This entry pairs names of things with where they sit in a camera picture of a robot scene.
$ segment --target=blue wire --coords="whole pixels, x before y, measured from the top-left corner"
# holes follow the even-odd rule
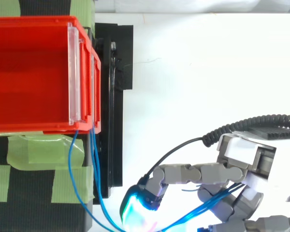
[[[94,167],[95,167],[94,170],[96,170],[94,172],[94,175],[95,175],[95,178],[96,178],[96,186],[97,186],[99,201],[100,201],[100,205],[101,205],[101,209],[103,211],[103,214],[105,215],[105,217],[108,220],[108,222],[115,229],[119,230],[120,232],[125,232],[124,230],[122,230],[121,228],[119,228],[113,222],[113,220],[111,219],[110,215],[108,214],[108,212],[107,212],[107,210],[105,208],[104,202],[103,202],[102,193],[101,193],[100,162],[99,162],[98,149],[97,149],[97,143],[96,143],[96,137],[95,137],[94,128],[92,130],[90,130],[90,147],[91,147],[91,149],[90,149],[91,150],[91,158],[92,158],[92,162],[93,162]]]
[[[73,137],[73,140],[72,140],[72,143],[71,143],[71,146],[70,146],[70,149],[69,149],[69,156],[68,156],[68,166],[69,166],[69,173],[70,173],[70,178],[71,178],[71,181],[72,181],[72,185],[73,185],[73,188],[74,188],[74,192],[79,200],[79,202],[81,203],[81,205],[83,206],[83,208],[86,210],[86,212],[91,216],[91,218],[97,223],[99,224],[101,227],[103,227],[104,229],[106,229],[107,231],[109,232],[113,232],[111,229],[107,228],[106,226],[102,225],[91,213],[91,211],[87,208],[87,206],[85,205],[85,203],[82,201],[79,193],[78,193],[78,190],[77,190],[77,187],[76,187],[76,183],[75,183],[75,179],[74,179],[74,176],[73,176],[73,173],[72,173],[72,167],[71,167],[71,158],[72,158],[72,150],[73,150],[73,147],[74,147],[74,144],[75,144],[75,140],[76,140],[76,137],[78,135],[78,130],[75,132],[75,135]]]
[[[95,175],[95,179],[96,179],[96,186],[97,186],[97,190],[98,190],[98,196],[99,196],[99,200],[100,200],[100,205],[103,211],[103,214],[105,215],[106,219],[109,221],[109,223],[116,228],[117,230],[119,230],[120,232],[125,232],[124,230],[120,229],[111,219],[111,217],[109,216],[104,202],[103,202],[103,198],[102,198],[102,193],[101,193],[101,172],[100,172],[100,163],[99,163],[99,156],[98,156],[98,150],[97,150],[97,144],[96,144],[96,138],[94,136],[94,129],[90,130],[90,150],[91,150],[91,158],[92,158],[92,163],[93,163],[93,169],[94,169],[94,175]],[[76,140],[76,137],[78,135],[78,131],[76,131],[75,136],[73,137],[70,149],[69,149],[69,157],[68,157],[68,164],[69,164],[69,173],[70,173],[70,177],[71,177],[71,181],[72,181],[72,185],[75,191],[75,194],[79,200],[79,202],[81,203],[81,205],[83,206],[83,208],[86,210],[86,212],[91,216],[91,218],[98,223],[101,227],[103,227],[104,229],[106,229],[109,232],[114,232],[113,230],[107,228],[106,226],[102,225],[90,212],[90,210],[86,207],[86,205],[84,204],[84,202],[82,201],[77,187],[76,187],[76,183],[75,183],[75,179],[74,176],[72,174],[72,167],[71,167],[71,158],[72,158],[72,149]],[[221,199],[225,198],[226,196],[228,196],[229,194],[231,194],[232,192],[238,190],[239,188],[241,188],[243,185],[239,184],[234,184],[232,185],[230,188],[226,189],[225,191],[222,191],[221,193],[217,194],[216,196],[212,197],[210,200],[206,201],[204,204],[200,205],[199,207],[197,207],[196,209],[192,210],[190,213],[188,213],[187,215],[183,216],[181,219],[179,219],[178,221],[174,222],[172,225],[168,226],[167,228],[161,230],[162,232],[165,232],[166,230],[168,230],[169,228],[179,225],[179,224],[183,224],[187,221],[189,221],[190,219],[192,219],[193,217],[196,217],[200,214],[202,214],[203,212],[207,211],[208,209],[214,207]]]
[[[205,203],[203,203],[202,205],[198,206],[197,208],[195,208],[194,210],[192,210],[191,212],[189,212],[188,214],[186,214],[185,216],[183,216],[182,218],[180,218],[179,220],[177,220],[176,222],[174,222],[173,224],[164,228],[161,231],[165,232],[173,226],[186,223],[190,219],[199,216],[200,214],[204,213],[205,211],[213,208],[221,199],[223,199],[226,196],[230,195],[231,193],[237,191],[238,189],[240,189],[243,186],[244,186],[244,184],[240,184],[240,183],[233,184],[228,189],[216,194],[210,200],[208,200]]]

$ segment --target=white table surface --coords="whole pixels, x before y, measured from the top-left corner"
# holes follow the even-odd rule
[[[118,225],[127,189],[173,147],[241,119],[290,114],[290,14],[96,14],[96,22],[134,25],[133,90],[124,92],[123,106],[124,186],[105,200]],[[216,147],[188,145],[165,163],[215,162]],[[169,187],[160,228],[201,204],[181,188],[193,185]],[[93,214],[106,224],[100,206]],[[290,203],[265,196],[252,219],[270,215],[290,216]],[[169,231],[217,223],[206,212]],[[93,231],[104,230],[94,223]]]

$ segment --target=black surface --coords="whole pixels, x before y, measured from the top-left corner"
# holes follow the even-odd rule
[[[92,164],[87,135],[83,166]],[[7,137],[0,137],[0,165],[7,165]],[[51,203],[55,171],[20,171],[11,167],[8,198],[0,203],[0,232],[87,232],[92,219],[81,204]],[[87,204],[92,209],[92,201]]]
[[[290,139],[290,129],[281,127],[252,127],[248,131],[266,140]]]
[[[116,51],[111,51],[111,42]],[[95,49],[101,60],[101,132],[97,136],[102,196],[122,186],[123,90],[132,87],[133,26],[96,24]],[[97,190],[94,203],[99,203]]]
[[[116,42],[118,69],[123,71],[121,81],[123,90],[132,89],[133,72],[133,26],[118,26],[117,24],[96,23],[96,38],[110,38]]]
[[[19,0],[20,15],[70,15],[71,0]]]

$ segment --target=coiled cord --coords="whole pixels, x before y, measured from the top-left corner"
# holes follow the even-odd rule
[[[218,142],[223,134],[232,133],[233,131],[246,131],[249,127],[264,126],[279,126],[290,129],[290,115],[263,115],[227,124],[204,135],[202,141],[206,147],[210,147]]]

